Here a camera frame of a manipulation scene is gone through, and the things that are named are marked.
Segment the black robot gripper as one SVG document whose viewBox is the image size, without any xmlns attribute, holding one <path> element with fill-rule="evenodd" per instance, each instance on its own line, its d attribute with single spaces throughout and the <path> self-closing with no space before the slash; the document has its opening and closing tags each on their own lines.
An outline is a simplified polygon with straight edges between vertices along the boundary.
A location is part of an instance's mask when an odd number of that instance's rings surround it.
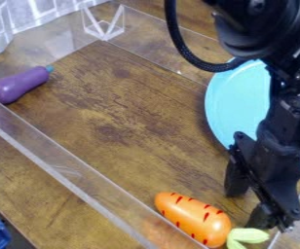
<svg viewBox="0 0 300 249">
<path fill-rule="evenodd" d="M 260 203 L 245 227 L 289 232 L 300 221 L 300 147 L 280 145 L 263 124 L 259 131 L 257 140 L 241 131 L 233 135 L 225 195 L 242 196 L 252 189 Z"/>
</svg>

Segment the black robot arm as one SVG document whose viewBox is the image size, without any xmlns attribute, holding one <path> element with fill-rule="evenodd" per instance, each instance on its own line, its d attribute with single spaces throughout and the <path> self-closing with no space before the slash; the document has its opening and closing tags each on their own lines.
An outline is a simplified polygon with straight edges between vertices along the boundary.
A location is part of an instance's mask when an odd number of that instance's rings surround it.
<svg viewBox="0 0 300 249">
<path fill-rule="evenodd" d="M 300 0 L 204 0 L 217 11 L 225 50 L 260 59 L 271 73 L 271 107 L 257 137 L 234 133 L 225 194 L 252 190 L 260 204 L 246 226 L 289 231 L 300 221 Z"/>
</svg>

